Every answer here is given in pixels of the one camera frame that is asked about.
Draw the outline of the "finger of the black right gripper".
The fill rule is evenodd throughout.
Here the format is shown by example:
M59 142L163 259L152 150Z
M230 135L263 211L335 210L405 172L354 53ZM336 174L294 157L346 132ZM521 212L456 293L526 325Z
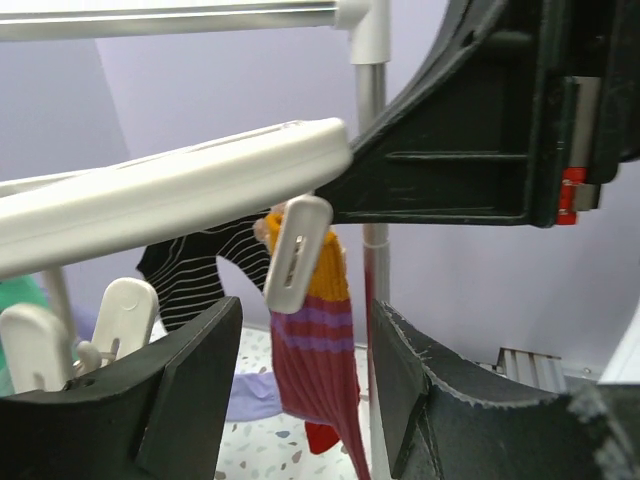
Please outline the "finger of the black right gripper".
M353 147L319 191L338 223L573 223L620 163L619 3L451 2Z

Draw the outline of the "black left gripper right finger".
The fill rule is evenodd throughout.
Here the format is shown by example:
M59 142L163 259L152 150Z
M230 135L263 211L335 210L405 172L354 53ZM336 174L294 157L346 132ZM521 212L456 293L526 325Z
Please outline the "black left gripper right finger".
M394 479L636 479L639 388L555 394L505 379L372 305L377 392Z

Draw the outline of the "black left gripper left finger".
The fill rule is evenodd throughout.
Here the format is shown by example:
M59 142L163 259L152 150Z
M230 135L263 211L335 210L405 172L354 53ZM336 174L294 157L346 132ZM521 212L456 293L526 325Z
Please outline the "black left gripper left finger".
M225 297L61 391L2 398L2 478L213 478L242 320Z

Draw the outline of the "white plastic sock hanger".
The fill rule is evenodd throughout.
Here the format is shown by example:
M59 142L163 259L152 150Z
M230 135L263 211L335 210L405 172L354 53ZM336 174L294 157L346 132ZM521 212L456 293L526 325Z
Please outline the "white plastic sock hanger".
M1 276L39 272L61 340L58 391L149 341L159 310L146 282L120 278L106 289L93 337L77 339L64 265L217 226L276 204L285 222L264 290L269 307L300 308L332 208L315 196L352 154L343 121L293 121L93 170L32 177L1 186Z

